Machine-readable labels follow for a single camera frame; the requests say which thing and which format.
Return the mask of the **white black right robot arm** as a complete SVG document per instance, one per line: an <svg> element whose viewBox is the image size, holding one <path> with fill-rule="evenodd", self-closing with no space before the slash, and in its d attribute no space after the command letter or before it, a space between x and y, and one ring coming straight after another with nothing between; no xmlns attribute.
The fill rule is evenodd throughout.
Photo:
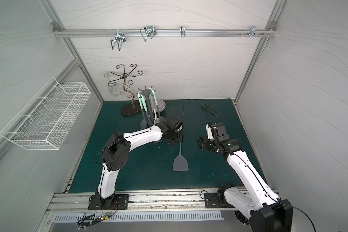
<svg viewBox="0 0 348 232"><path fill-rule="evenodd" d="M293 207L268 186L256 171L243 146L231 140L222 123L208 123L207 135L197 141L199 149L220 154L234 169L249 196L232 185L221 187L219 200L238 211L238 219L254 232L289 232L292 229Z"/></svg>

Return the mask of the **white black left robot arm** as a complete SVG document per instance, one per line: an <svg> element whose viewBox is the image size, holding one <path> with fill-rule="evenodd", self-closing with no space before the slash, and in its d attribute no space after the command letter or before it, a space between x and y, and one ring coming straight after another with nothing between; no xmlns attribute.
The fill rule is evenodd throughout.
<svg viewBox="0 0 348 232"><path fill-rule="evenodd" d="M179 118L173 117L168 122L156 123L136 132L116 131L101 151L102 173L96 195L103 200L114 196L119 171L126 165L132 150L161 140L180 143L184 137L182 127L183 122Z"/></svg>

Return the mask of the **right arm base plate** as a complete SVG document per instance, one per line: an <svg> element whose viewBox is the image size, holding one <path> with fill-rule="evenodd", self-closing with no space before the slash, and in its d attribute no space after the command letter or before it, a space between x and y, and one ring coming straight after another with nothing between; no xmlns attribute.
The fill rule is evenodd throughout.
<svg viewBox="0 0 348 232"><path fill-rule="evenodd" d="M219 202L218 195L216 193L205 192L203 195L206 208L224 208Z"/></svg>

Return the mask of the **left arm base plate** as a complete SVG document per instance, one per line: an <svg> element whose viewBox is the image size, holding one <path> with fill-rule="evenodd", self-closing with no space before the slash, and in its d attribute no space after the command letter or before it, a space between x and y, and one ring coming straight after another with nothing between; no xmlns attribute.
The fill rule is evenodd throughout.
<svg viewBox="0 0 348 232"><path fill-rule="evenodd" d="M104 199L96 193L89 198L88 210L126 210L128 202L128 194L113 194Z"/></svg>

